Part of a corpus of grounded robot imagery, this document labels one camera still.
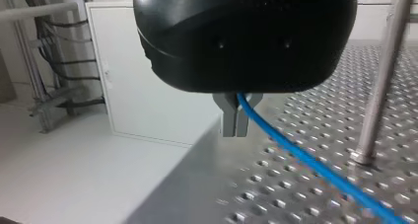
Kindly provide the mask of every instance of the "gray floor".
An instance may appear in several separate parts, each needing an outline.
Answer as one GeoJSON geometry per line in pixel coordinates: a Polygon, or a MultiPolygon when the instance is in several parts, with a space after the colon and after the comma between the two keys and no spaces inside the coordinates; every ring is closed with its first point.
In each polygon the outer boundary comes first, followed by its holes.
{"type": "Polygon", "coordinates": [[[187,151],[113,136],[103,113],[39,131],[0,106],[0,216],[25,224],[121,223],[187,151]]]}

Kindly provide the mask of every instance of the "perforated metal table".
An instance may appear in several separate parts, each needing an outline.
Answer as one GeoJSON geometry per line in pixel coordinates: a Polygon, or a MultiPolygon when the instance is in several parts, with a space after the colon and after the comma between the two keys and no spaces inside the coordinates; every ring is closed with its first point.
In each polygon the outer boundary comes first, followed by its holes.
{"type": "MultiPolygon", "coordinates": [[[[418,222],[418,48],[404,47],[383,114],[372,167],[356,166],[356,147],[379,47],[351,42],[333,76],[257,110],[280,131],[407,221],[418,222]]],[[[163,223],[382,223],[329,186],[254,124],[247,138],[213,127],[126,221],[163,223]]]]}

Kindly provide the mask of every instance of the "blue cable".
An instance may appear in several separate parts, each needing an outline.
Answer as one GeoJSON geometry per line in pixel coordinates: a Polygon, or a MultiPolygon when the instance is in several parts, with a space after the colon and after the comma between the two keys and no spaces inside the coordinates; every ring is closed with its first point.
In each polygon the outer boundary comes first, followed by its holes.
{"type": "Polygon", "coordinates": [[[332,170],[330,170],[328,167],[326,167],[320,161],[318,161],[315,157],[311,156],[311,154],[309,154],[296,144],[293,144],[287,137],[285,137],[279,131],[274,129],[267,121],[265,121],[257,112],[255,112],[252,109],[252,107],[246,101],[244,94],[238,94],[238,100],[248,117],[254,120],[255,123],[257,123],[258,126],[262,130],[264,130],[265,133],[272,137],[278,143],[278,146],[281,145],[284,149],[291,152],[295,157],[297,157],[299,160],[311,167],[313,170],[315,170],[318,174],[323,176],[335,187],[351,195],[352,197],[354,197],[354,199],[363,204],[365,207],[372,209],[374,213],[376,213],[387,223],[408,223],[401,217],[396,216],[396,214],[392,210],[386,208],[380,202],[374,200],[372,197],[362,192],[359,188],[352,185],[349,181],[334,173],[332,170]]]}

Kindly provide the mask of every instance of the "cabinet door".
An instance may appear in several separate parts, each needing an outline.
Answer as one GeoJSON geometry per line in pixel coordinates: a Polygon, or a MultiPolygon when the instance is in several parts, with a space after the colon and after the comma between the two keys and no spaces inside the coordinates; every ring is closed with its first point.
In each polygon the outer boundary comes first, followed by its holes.
{"type": "Polygon", "coordinates": [[[131,7],[90,7],[90,18],[114,132],[194,144],[221,113],[212,96],[174,89],[154,74],[131,7]]]}

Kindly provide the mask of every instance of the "metal pole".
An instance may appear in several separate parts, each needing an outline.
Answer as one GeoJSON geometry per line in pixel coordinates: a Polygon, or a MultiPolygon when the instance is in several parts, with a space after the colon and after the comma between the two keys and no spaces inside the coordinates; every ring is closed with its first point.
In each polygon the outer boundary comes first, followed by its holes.
{"type": "MultiPolygon", "coordinates": [[[[15,8],[15,1],[14,0],[5,0],[8,8],[15,8]]],[[[36,60],[32,53],[31,45],[28,41],[28,36],[24,28],[24,24],[22,22],[15,22],[14,23],[16,36],[18,37],[19,47],[22,51],[23,57],[25,59],[25,63],[28,69],[28,73],[31,80],[31,85],[34,90],[35,94],[35,102],[39,103],[45,102],[47,100],[47,95],[43,91],[43,84],[39,75],[39,71],[37,69],[36,60]]],[[[53,124],[50,119],[49,111],[45,110],[39,114],[40,124],[42,126],[42,131],[46,132],[49,131],[53,124]]]]}
{"type": "Polygon", "coordinates": [[[390,86],[396,59],[403,41],[403,35],[409,22],[413,0],[396,0],[393,16],[389,20],[383,42],[379,73],[373,92],[369,97],[359,146],[351,158],[360,164],[370,164],[375,156],[385,96],[390,86]]]}
{"type": "Polygon", "coordinates": [[[27,18],[46,16],[70,10],[77,10],[77,8],[78,4],[76,2],[73,2],[51,4],[38,7],[8,9],[0,12],[0,23],[6,21],[19,21],[27,18]]]}

